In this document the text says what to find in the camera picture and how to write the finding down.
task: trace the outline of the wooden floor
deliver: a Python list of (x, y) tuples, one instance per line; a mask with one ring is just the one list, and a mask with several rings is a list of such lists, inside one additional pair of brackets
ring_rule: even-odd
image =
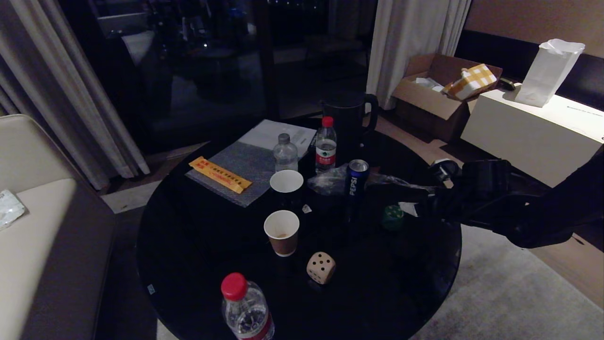
[[(405, 130), (395, 125), (396, 119), (380, 117), (377, 130), (403, 143), (428, 164), (438, 159), (451, 159), (460, 166), (471, 160), (492, 157), (467, 143), (447, 143), (432, 139), (419, 131)], [(148, 159), (152, 173), (131, 180), (117, 180), (101, 194), (121, 191), (164, 178), (194, 148)], [(578, 235), (554, 246), (532, 249), (531, 252), (564, 277), (600, 308), (604, 308), (604, 253)]]

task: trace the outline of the plastic water bottle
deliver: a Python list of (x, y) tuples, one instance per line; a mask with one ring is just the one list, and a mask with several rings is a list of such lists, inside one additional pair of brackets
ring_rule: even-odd
[(220, 285), (222, 316), (237, 339), (271, 340), (275, 334), (262, 290), (240, 273), (230, 273)]
[(336, 131), (333, 129), (333, 117), (325, 116), (322, 127), (316, 132), (316, 173), (333, 169), (336, 166)]
[(272, 155), (275, 157), (275, 172), (298, 171), (298, 148), (289, 141), (289, 134), (279, 135), (279, 144), (273, 148)]

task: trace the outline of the yellow packet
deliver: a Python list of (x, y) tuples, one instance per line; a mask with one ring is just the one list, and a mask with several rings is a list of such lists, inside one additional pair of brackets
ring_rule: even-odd
[(189, 163), (189, 165), (193, 169), (201, 172), (210, 179), (226, 186), (238, 194), (241, 194), (244, 189), (252, 184), (252, 182), (246, 180), (245, 178), (241, 178), (229, 170), (226, 170), (203, 157), (198, 157), (196, 160)]

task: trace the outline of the blue soda can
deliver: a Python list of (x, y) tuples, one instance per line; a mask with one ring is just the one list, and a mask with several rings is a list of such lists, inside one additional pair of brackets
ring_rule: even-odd
[(363, 198), (367, 178), (369, 178), (369, 164), (362, 159), (350, 161), (346, 169), (344, 191), (349, 200), (360, 201)]

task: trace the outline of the black pitcher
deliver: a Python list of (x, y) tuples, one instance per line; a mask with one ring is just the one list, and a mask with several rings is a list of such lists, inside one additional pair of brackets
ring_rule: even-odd
[[(365, 103), (371, 104), (371, 117), (367, 127), (363, 127)], [(338, 137), (336, 166), (358, 158), (362, 137), (375, 130), (378, 123), (380, 107), (377, 97), (364, 93), (338, 93), (322, 100), (320, 104), (323, 116), (333, 117), (333, 128)]]

